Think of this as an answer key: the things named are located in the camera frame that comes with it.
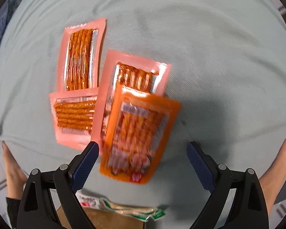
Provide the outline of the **white cartoon snack packet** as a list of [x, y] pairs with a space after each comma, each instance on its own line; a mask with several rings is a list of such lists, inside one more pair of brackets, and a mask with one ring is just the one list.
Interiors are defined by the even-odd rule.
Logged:
[[82, 207], [91, 208], [95, 210], [101, 209], [99, 198], [82, 194], [81, 191], [76, 192], [76, 197]]

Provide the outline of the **brown cardboard box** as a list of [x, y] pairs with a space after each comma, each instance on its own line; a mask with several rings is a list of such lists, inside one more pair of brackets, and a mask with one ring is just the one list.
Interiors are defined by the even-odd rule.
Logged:
[[[88, 207], [84, 207], [83, 210], [91, 223], [94, 224], [95, 228], [146, 228], [146, 223], [131, 217], [113, 214], [111, 212], [105, 212], [101, 210], [95, 210]], [[57, 215], [63, 227], [74, 228], [70, 225], [62, 207], [58, 208]], [[86, 228], [84, 227], [83, 221], [81, 219], [77, 220], [77, 226], [79, 226], [79, 228]]]

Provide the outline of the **person's left foot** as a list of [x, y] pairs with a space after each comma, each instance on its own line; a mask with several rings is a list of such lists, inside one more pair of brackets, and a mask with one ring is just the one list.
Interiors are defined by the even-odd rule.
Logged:
[[27, 176], [14, 159], [5, 142], [2, 142], [2, 148], [6, 173], [7, 197], [21, 200], [24, 192], [24, 186], [27, 182]]

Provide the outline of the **person's foot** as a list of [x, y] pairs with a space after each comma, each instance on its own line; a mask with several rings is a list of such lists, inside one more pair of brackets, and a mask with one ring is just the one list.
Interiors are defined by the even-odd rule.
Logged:
[[2, 142], [2, 148], [6, 173], [7, 197], [21, 200], [24, 192], [24, 186], [27, 182], [27, 176], [14, 159], [5, 142]]
[[266, 201], [268, 215], [286, 177], [286, 139], [268, 170], [260, 177], [259, 182]]

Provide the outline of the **pink spicy strip packet left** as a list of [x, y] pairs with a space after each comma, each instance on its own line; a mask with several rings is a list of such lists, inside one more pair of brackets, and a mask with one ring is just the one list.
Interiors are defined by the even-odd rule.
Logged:
[[98, 91], [96, 87], [49, 94], [58, 144], [80, 151], [88, 145]]

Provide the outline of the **person's right foot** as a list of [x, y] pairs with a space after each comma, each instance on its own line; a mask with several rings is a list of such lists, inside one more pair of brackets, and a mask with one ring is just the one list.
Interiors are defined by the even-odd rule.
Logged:
[[259, 182], [266, 201], [268, 215], [286, 177], [286, 139], [268, 170], [260, 177]]

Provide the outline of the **green chicken foot packet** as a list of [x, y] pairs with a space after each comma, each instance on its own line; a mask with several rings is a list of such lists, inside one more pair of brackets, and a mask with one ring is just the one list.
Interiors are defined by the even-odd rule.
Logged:
[[165, 216], [164, 210], [157, 207], [136, 207], [126, 206], [113, 203], [105, 198], [99, 198], [100, 206], [103, 210], [120, 214], [122, 216], [132, 217], [142, 222], [147, 222], [150, 219], [157, 221]]

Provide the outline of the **orange spicy strip packet under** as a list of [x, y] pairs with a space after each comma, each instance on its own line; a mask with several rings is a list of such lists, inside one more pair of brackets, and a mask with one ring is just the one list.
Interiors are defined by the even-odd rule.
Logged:
[[143, 185], [155, 173], [181, 103], [117, 85], [101, 157], [100, 173]]

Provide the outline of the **pink spicy strip packet right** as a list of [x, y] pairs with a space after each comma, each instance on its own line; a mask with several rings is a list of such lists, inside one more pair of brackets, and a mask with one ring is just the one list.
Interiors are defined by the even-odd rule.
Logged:
[[108, 121], [118, 84], [142, 92], [163, 96], [169, 78], [171, 65], [108, 50], [99, 86], [93, 118], [91, 140], [104, 148]]

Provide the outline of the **pink spicy strip packet upright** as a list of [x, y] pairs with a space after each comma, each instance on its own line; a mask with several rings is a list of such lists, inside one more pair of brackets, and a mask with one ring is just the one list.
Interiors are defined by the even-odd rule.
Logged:
[[106, 19], [66, 27], [57, 69], [57, 91], [96, 88]]

